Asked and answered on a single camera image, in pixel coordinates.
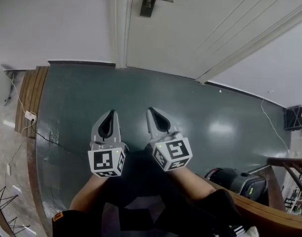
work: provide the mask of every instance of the floor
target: floor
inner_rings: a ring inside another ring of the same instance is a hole
[[[37,136],[37,170],[44,211],[66,210],[89,179],[87,160],[91,127],[110,109],[119,114],[122,140],[133,152],[149,142],[145,113],[157,107],[175,117],[188,137],[193,159],[188,167],[204,176],[215,167],[248,171],[267,157],[285,157],[286,148],[261,110],[261,100],[201,85],[193,80],[139,69],[115,70],[94,65],[51,65],[45,80]],[[279,135],[283,110],[264,102]],[[285,171],[276,174],[279,183]]]
[[[23,76],[23,72],[16,73],[14,83],[18,91]],[[31,225],[28,230],[19,233],[18,237],[44,237],[46,235],[39,222],[30,189],[26,156],[27,138],[14,131],[17,102],[18,97],[13,91],[7,105],[0,106],[0,190],[6,185],[4,198],[18,195],[2,211],[8,221],[18,217],[16,225]],[[11,163],[11,175],[5,176],[6,164],[11,161],[18,149]]]

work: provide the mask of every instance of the marble floor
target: marble floor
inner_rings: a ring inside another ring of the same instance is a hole
[[[20,91],[24,72],[15,74],[14,83]],[[20,133],[14,131],[15,115],[18,96],[13,90],[11,99],[6,106],[0,106],[0,190],[6,185],[4,197],[18,195],[5,209],[3,214],[10,221],[18,217],[16,225],[30,225],[28,230],[22,231],[18,237],[46,236],[39,221],[32,198],[27,168],[26,140]],[[6,165],[18,150],[11,163],[11,175],[6,175]]]

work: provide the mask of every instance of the fiducial marker cube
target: fiducial marker cube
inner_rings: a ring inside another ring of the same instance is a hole
[[[90,169],[99,177],[121,176],[126,155],[122,148],[88,151]]]
[[[164,171],[184,167],[192,158],[187,138],[155,143],[152,155]]]

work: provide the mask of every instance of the electrical cable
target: electrical cable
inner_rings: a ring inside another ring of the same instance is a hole
[[[12,161],[13,161],[13,158],[14,158],[15,155],[19,152],[19,150],[20,150],[20,148],[21,148],[21,146],[22,146],[22,144],[23,144],[24,142],[25,142],[25,141],[21,142],[19,148],[18,148],[17,151],[12,155],[11,161],[10,161],[7,165],[10,166],[10,164],[11,164]],[[5,187],[6,187],[6,182],[7,182],[7,171],[6,171],[5,174],[4,174],[4,186],[5,186]]]
[[[51,140],[46,139],[43,135],[39,134],[39,133],[33,128],[33,126],[31,126],[31,128],[32,128],[32,130],[33,130],[34,132],[36,132],[39,136],[41,136],[41,137],[42,137],[43,139],[45,139],[46,141],[48,141],[48,142],[50,142],[50,143],[53,143],[53,144],[56,144],[57,146],[61,147],[61,148],[64,149],[65,151],[67,151],[67,152],[69,152],[69,153],[73,153],[74,155],[76,155],[76,156],[79,157],[80,159],[87,161],[87,159],[82,158],[82,157],[80,157],[80,156],[78,155],[78,154],[83,154],[83,152],[80,152],[80,151],[74,151],[74,152],[73,152],[73,150],[71,150],[71,149],[69,149],[69,148],[67,148],[67,147],[65,147],[65,146],[63,146],[63,145],[61,145],[61,144],[58,144],[58,143],[56,143],[56,142],[54,142],[54,141],[51,141]]]
[[[14,85],[14,83],[13,83],[13,80],[14,80],[14,75],[12,76],[12,79],[6,74],[6,72],[4,71],[4,70],[2,70],[1,68],[0,68],[0,70],[7,76],[7,78],[10,80],[10,82],[11,82],[11,84],[12,84],[12,86],[13,86],[13,88],[14,88],[14,90],[16,91],[16,93],[17,93],[17,96],[18,96],[18,99],[19,99],[19,102],[20,102],[20,104],[21,104],[21,106],[22,106],[22,110],[23,110],[23,113],[24,114],[26,114],[26,111],[24,110],[24,106],[23,106],[23,104],[22,104],[22,102],[21,102],[21,99],[20,99],[20,96],[19,96],[19,93],[18,93],[18,90],[17,90],[17,88],[16,88],[16,85]],[[32,114],[34,114],[35,116],[36,116],[36,121],[35,122],[37,122],[37,119],[38,119],[38,117],[37,117],[37,115],[35,114],[35,113],[33,113],[33,112],[30,112],[30,113],[32,113]],[[25,130],[25,129],[27,129],[27,128],[29,128],[29,127],[31,127],[33,124],[31,124],[31,125],[29,125],[29,126],[27,126],[27,127],[25,127],[25,128],[23,128],[22,130],[21,130],[21,133]]]
[[[267,113],[264,111],[264,108],[263,108],[263,102],[264,102],[264,98],[263,98],[263,100],[262,100],[262,102],[261,102],[261,105],[260,105],[260,107],[261,107],[261,109],[263,110],[263,112],[264,112],[264,114],[266,115],[266,117],[268,118],[268,120],[269,120],[269,122],[270,122],[270,124],[271,124],[271,126],[273,127],[273,129],[274,129],[274,131],[275,131],[275,133],[276,133],[276,135],[278,136],[278,138],[279,139],[281,139],[281,141],[284,143],[284,145],[285,145],[285,148],[287,149],[287,152],[290,152],[289,151],[289,148],[287,147],[287,145],[286,145],[286,143],[285,143],[285,141],[279,136],[279,134],[277,133],[277,131],[276,131],[276,129],[275,129],[275,127],[274,127],[274,125],[273,125],[273,123],[271,122],[271,120],[270,120],[270,118],[269,118],[269,116],[267,115]]]

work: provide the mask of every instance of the door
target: door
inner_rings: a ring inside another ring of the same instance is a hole
[[[150,0],[145,17],[142,1],[132,1],[127,66],[192,79],[302,10],[302,0]]]

